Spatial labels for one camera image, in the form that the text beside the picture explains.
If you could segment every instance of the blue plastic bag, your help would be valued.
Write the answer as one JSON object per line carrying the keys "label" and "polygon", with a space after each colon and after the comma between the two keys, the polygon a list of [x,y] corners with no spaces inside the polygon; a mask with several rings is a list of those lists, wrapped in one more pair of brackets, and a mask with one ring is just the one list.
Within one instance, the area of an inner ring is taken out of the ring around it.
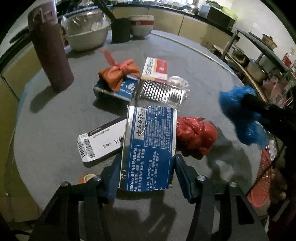
{"label": "blue plastic bag", "polygon": [[256,95],[250,86],[235,86],[229,92],[220,92],[219,104],[223,114],[235,125],[239,141],[246,145],[257,144],[263,149],[268,144],[268,134],[258,123],[260,114],[241,106],[245,94]]}

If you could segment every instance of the black cup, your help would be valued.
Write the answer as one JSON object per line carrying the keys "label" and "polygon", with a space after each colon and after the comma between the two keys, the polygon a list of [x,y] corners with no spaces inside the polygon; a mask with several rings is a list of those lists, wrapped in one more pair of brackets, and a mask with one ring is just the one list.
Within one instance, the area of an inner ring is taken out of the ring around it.
{"label": "black cup", "polygon": [[124,43],[131,38],[130,18],[119,18],[111,22],[112,42]]}

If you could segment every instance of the bowl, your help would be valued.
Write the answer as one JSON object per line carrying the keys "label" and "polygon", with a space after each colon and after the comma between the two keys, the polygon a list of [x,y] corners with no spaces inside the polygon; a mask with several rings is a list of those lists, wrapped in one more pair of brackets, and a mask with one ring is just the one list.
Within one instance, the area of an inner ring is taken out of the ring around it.
{"label": "bowl", "polygon": [[108,25],[101,27],[98,30],[74,35],[66,34],[65,38],[68,40],[68,43],[73,50],[78,52],[85,51],[98,47],[105,42],[109,26],[110,22],[108,22]]}
{"label": "bowl", "polygon": [[91,30],[93,23],[102,23],[104,13],[100,9],[74,14],[62,19],[62,26],[69,35],[80,34]]}
{"label": "bowl", "polygon": [[134,15],[131,19],[131,34],[137,38],[144,38],[151,33],[154,25],[153,15]]}

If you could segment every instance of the cooking pot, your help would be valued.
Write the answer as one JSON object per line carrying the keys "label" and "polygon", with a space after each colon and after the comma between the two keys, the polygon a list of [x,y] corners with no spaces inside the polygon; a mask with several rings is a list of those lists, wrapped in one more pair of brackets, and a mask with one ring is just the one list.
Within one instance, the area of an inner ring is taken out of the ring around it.
{"label": "cooking pot", "polygon": [[264,43],[266,43],[272,50],[277,48],[276,43],[273,41],[273,38],[271,36],[267,36],[266,34],[262,35],[262,40]]}
{"label": "cooking pot", "polygon": [[250,59],[247,72],[258,84],[262,84],[264,80],[268,79],[266,71],[254,59]]}
{"label": "cooking pot", "polygon": [[249,58],[244,54],[244,52],[238,48],[234,48],[232,57],[243,67],[246,67],[250,62]]}

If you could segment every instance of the purple thermos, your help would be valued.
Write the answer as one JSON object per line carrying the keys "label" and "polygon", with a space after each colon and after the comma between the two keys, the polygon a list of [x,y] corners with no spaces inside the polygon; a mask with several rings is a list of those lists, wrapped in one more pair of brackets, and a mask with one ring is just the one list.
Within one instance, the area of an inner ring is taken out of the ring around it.
{"label": "purple thermos", "polygon": [[55,3],[50,1],[33,9],[28,14],[28,25],[35,51],[52,88],[55,92],[67,89],[74,76],[61,39]]}

